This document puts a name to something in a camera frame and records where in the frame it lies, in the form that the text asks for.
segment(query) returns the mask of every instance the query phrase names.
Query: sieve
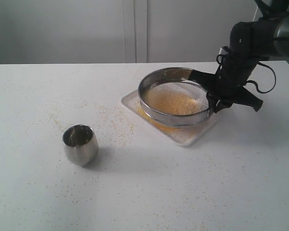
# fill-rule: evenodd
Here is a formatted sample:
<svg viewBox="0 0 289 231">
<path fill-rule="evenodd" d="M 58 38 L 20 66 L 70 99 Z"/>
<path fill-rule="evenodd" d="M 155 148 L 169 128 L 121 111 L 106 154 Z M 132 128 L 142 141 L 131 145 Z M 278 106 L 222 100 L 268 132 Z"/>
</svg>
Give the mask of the sieve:
<svg viewBox="0 0 289 231">
<path fill-rule="evenodd" d="M 209 118 L 213 108 L 209 106 L 207 92 L 202 86 L 188 79 L 192 71 L 170 67 L 147 75 L 138 87 L 144 112 L 161 124 L 179 128 L 194 126 Z"/>
</svg>

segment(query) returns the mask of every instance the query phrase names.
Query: stainless steel cup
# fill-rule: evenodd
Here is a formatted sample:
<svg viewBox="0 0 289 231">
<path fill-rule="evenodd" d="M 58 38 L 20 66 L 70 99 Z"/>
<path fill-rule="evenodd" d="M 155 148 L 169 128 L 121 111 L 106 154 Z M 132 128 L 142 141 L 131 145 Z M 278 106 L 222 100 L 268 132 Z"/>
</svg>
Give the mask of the stainless steel cup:
<svg viewBox="0 0 289 231">
<path fill-rule="evenodd" d="M 62 137 L 65 154 L 74 165 L 84 166 L 98 153 L 98 143 L 91 127 L 79 124 L 70 127 Z"/>
</svg>

